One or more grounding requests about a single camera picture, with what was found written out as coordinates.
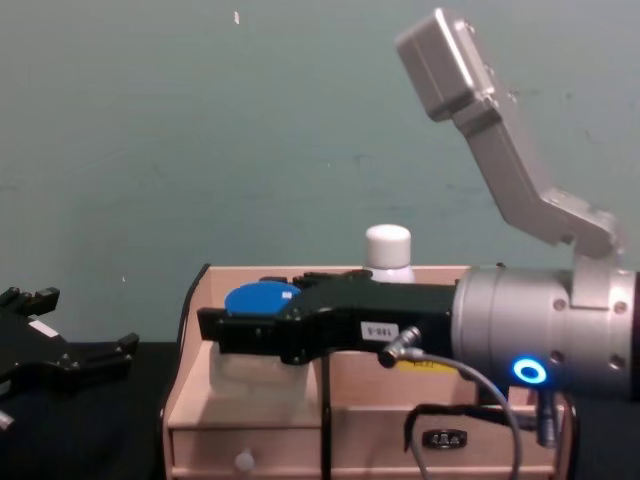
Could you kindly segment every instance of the white bottle cap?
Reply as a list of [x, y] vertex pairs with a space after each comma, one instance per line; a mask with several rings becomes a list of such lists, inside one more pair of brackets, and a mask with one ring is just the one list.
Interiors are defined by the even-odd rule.
[[245, 450], [236, 455], [236, 468], [241, 472], [250, 472], [256, 466], [256, 461], [249, 450]]
[[411, 263], [411, 232], [400, 225], [367, 229], [367, 267], [404, 268]]

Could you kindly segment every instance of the blue led ring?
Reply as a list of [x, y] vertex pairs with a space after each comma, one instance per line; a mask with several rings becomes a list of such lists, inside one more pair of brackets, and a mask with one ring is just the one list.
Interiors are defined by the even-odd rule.
[[538, 385], [547, 379], [547, 371], [532, 358], [522, 358], [514, 363], [513, 373], [523, 382], [533, 385]]

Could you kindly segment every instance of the teal wall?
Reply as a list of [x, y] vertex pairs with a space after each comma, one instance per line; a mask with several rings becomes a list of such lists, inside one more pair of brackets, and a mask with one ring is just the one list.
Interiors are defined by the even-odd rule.
[[[639, 266], [637, 2], [446, 4]], [[393, 39], [436, 6], [2, 2], [0, 284], [59, 287], [49, 322], [73, 340], [169, 340], [203, 263], [357, 264], [373, 223], [411, 228], [416, 263], [569, 265], [502, 223], [416, 101]]]

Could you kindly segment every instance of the blue circular object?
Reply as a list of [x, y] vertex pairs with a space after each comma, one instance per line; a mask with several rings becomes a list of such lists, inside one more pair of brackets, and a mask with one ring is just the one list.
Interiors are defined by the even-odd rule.
[[547, 371], [532, 358], [522, 358], [514, 363], [513, 373], [523, 382], [532, 385], [538, 385], [547, 379]]
[[298, 293], [299, 288], [282, 282], [247, 283], [229, 292], [224, 299], [224, 308], [231, 315], [274, 315]]

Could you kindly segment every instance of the drawer knob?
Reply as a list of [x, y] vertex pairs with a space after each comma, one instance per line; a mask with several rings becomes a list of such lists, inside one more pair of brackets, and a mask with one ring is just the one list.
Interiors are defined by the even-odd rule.
[[250, 472], [256, 466], [256, 460], [251, 455], [251, 451], [244, 450], [236, 455], [235, 464], [241, 472]]

